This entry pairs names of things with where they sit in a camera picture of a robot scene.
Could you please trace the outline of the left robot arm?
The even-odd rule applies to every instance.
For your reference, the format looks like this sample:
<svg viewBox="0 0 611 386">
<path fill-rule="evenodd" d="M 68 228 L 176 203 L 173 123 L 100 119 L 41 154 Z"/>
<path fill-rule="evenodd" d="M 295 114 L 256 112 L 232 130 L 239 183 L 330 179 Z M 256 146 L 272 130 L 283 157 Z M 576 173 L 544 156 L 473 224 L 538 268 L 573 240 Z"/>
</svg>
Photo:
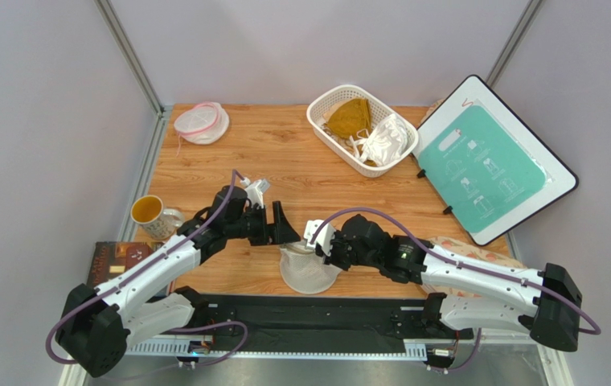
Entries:
<svg viewBox="0 0 611 386">
<path fill-rule="evenodd" d="M 164 285 L 224 250 L 229 240 L 245 239 L 251 246 L 301 241 L 280 202 L 273 202 L 274 221 L 268 222 L 263 192 L 260 182 L 246 189 L 223 187 L 211 206 L 184 222 L 142 262 L 97 287 L 80 284 L 72 289 L 45 342 L 49 356 L 62 361 L 52 350 L 57 343 L 70 356 L 67 364 L 77 363 L 90 376 L 103 376 L 132 346 L 189 324 L 203 306 L 191 288 L 156 302 L 151 299 Z"/>
</svg>

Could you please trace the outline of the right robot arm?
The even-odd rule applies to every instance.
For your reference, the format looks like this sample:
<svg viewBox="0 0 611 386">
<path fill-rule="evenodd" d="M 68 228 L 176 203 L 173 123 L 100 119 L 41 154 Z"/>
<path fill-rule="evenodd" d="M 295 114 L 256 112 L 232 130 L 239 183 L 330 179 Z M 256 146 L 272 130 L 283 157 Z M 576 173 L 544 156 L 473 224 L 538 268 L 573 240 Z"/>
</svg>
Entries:
<svg viewBox="0 0 611 386">
<path fill-rule="evenodd" d="M 498 329 L 529 335 L 558 351 L 575 352 L 581 333 L 582 295 L 566 268 L 507 267 L 464 257 L 409 232 L 390 235 L 356 215 L 341 229 L 314 220 L 304 237 L 324 264 L 376 268 L 399 283 L 448 287 L 474 295 L 432 293 L 423 317 L 456 331 Z"/>
</svg>

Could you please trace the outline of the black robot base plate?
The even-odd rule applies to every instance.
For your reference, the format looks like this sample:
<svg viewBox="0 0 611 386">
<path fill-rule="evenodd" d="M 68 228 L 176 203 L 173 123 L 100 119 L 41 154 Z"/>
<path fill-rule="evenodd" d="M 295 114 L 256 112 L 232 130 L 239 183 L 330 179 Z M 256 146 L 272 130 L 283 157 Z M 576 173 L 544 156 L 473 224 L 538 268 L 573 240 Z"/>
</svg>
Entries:
<svg viewBox="0 0 611 386">
<path fill-rule="evenodd" d="M 391 298 L 268 297 L 205 294 L 191 327 L 238 321 L 248 328 L 251 348 L 390 350 L 404 339 L 451 345 L 470 342 L 460 332 L 422 318 L 424 300 Z"/>
</svg>

